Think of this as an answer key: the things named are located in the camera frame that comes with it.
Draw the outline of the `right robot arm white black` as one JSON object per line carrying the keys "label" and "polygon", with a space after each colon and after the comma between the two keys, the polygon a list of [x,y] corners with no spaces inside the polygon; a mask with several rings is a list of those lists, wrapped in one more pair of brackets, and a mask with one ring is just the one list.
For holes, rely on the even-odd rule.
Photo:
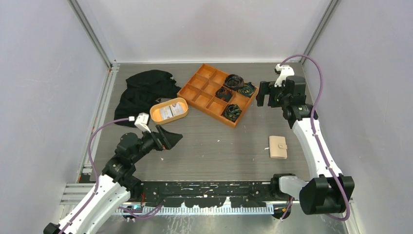
{"label": "right robot arm white black", "polygon": [[338,219],[336,214],[350,215],[350,198],[355,188],[351,176],[344,176],[335,164],[320,130],[315,105],[306,103],[306,81],[300,76],[288,76],[280,84],[262,81],[256,101],[263,106],[269,96],[268,106],[280,107],[302,147],[307,161],[310,181],[293,174],[275,174],[271,179],[270,193],[276,200],[296,199],[306,215],[327,215]]}

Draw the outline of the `left credit card in tray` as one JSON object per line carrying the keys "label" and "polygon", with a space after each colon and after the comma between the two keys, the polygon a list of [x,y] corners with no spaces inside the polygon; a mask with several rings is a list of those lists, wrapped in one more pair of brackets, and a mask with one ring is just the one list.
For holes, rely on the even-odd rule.
{"label": "left credit card in tray", "polygon": [[160,108],[159,113],[160,113],[162,120],[166,120],[166,119],[173,117],[170,106],[165,106],[165,107]]}

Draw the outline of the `dark red rolled tie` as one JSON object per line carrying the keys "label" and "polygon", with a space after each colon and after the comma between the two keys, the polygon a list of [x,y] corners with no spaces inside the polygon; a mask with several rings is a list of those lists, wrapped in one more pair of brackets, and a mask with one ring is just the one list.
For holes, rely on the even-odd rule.
{"label": "dark red rolled tie", "polygon": [[231,89],[227,89],[225,87],[221,87],[220,89],[218,89],[215,93],[215,97],[217,97],[220,100],[223,100],[227,103],[230,102],[230,100],[233,97],[233,93]]}

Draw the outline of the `beige card holder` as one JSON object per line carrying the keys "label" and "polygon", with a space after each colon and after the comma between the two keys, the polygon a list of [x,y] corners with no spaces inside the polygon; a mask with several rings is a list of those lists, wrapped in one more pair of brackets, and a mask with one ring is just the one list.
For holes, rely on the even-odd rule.
{"label": "beige card holder", "polygon": [[269,136],[270,158],[287,159],[287,144],[283,136]]}

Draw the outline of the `aluminium front frame rail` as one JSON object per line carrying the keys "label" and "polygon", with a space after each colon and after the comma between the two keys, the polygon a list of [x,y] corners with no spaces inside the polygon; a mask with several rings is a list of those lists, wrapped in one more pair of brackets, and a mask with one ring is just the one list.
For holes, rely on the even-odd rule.
{"label": "aluminium front frame rail", "polygon": [[[275,184],[276,190],[281,192],[278,185]],[[265,204],[263,207],[241,207],[232,208],[229,201],[226,201],[222,207],[215,208],[200,208],[195,206],[193,208],[187,208],[185,205],[181,205],[177,208],[162,207],[158,212],[159,215],[242,215],[242,214],[271,214],[271,215],[282,215],[282,211],[279,210],[280,207],[287,206],[288,201],[276,201]],[[143,203],[136,202],[125,202],[123,207],[132,210],[136,209],[144,214],[156,208],[156,206],[147,206]]]}

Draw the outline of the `green yellow rolled tie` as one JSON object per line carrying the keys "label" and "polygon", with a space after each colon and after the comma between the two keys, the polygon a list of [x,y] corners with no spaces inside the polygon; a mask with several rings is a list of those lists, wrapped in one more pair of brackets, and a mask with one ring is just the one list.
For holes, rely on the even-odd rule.
{"label": "green yellow rolled tie", "polygon": [[236,122],[241,113],[242,110],[237,104],[229,104],[224,108],[222,116],[232,122]]}

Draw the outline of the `black cloth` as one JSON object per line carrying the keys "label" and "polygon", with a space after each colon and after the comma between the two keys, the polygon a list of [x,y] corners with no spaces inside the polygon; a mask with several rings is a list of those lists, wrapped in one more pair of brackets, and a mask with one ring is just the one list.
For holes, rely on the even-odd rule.
{"label": "black cloth", "polygon": [[138,116],[150,113],[152,106],[163,98],[177,98],[181,87],[173,75],[162,70],[149,70],[126,79],[127,88],[120,97],[114,112],[114,119]]}

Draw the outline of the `right credit card in tray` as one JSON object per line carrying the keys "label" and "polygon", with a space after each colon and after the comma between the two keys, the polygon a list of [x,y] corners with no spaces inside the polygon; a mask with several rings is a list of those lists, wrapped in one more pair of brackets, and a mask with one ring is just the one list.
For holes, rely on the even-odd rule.
{"label": "right credit card in tray", "polygon": [[178,116],[185,112],[181,103],[179,102],[171,104],[170,109],[173,116]]}

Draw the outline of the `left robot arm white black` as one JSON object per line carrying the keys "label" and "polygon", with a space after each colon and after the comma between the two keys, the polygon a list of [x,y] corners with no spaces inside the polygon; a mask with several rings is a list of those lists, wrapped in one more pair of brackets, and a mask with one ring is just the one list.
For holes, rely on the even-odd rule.
{"label": "left robot arm white black", "polygon": [[80,203],[58,224],[49,223],[45,234],[94,234],[121,205],[143,194],[141,180],[133,176],[135,164],[152,150],[172,149],[182,134],[157,125],[156,131],[124,134],[114,156],[106,163],[96,183]]}

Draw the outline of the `orange oval tray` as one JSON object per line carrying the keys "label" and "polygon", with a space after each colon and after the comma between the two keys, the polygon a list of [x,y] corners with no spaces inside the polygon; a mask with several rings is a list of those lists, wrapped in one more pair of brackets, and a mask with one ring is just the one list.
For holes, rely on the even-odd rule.
{"label": "orange oval tray", "polygon": [[151,107],[150,117],[156,124],[166,124],[188,114],[188,104],[185,99],[177,97],[161,102]]}

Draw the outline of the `green patterned rolled tie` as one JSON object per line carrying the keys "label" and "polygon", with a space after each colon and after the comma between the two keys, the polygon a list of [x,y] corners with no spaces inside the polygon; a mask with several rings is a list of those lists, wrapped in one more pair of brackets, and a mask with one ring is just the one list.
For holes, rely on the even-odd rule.
{"label": "green patterned rolled tie", "polygon": [[243,87],[238,89],[238,93],[241,95],[251,98],[256,90],[256,87],[251,82],[244,83]]}

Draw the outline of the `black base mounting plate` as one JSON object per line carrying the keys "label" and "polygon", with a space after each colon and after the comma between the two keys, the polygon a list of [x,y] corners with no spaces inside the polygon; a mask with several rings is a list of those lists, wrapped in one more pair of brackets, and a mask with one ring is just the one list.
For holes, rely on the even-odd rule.
{"label": "black base mounting plate", "polygon": [[219,208],[229,201],[232,208],[250,208],[287,202],[289,198],[270,181],[144,181],[129,202],[168,208]]}

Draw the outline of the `dark brown rolled tie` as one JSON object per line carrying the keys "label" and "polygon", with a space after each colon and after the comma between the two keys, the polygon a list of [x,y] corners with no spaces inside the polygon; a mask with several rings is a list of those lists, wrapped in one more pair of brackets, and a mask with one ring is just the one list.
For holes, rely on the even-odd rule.
{"label": "dark brown rolled tie", "polygon": [[230,74],[225,78],[224,86],[231,90],[238,91],[244,87],[244,79],[239,75]]}

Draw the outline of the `credit card in tray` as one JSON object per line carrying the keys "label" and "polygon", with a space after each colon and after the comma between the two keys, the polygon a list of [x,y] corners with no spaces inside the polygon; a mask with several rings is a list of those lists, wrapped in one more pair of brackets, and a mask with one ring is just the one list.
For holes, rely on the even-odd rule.
{"label": "credit card in tray", "polygon": [[166,119],[173,117],[170,106],[165,106],[165,107],[160,108],[159,113],[160,113],[162,120],[166,120]]}
{"label": "credit card in tray", "polygon": [[179,102],[171,104],[170,109],[173,116],[178,116],[185,112],[181,103]]}

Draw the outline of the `orange compartment organizer box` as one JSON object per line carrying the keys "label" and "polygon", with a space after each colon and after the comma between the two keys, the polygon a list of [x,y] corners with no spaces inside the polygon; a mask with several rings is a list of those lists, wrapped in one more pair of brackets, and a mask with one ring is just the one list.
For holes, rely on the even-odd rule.
{"label": "orange compartment organizer box", "polygon": [[[215,93],[222,86],[225,87],[224,80],[228,75],[228,73],[204,63],[197,69],[185,85],[183,85],[181,90],[177,93],[177,96],[185,99],[186,102],[195,109],[234,128],[245,114],[254,96],[257,94],[258,87],[254,85],[256,90],[251,98],[245,97],[238,93],[238,91],[232,90],[233,97],[230,102],[227,103],[215,97]],[[236,122],[232,122],[222,116],[224,108],[229,104],[237,104],[242,110],[242,113]]]}

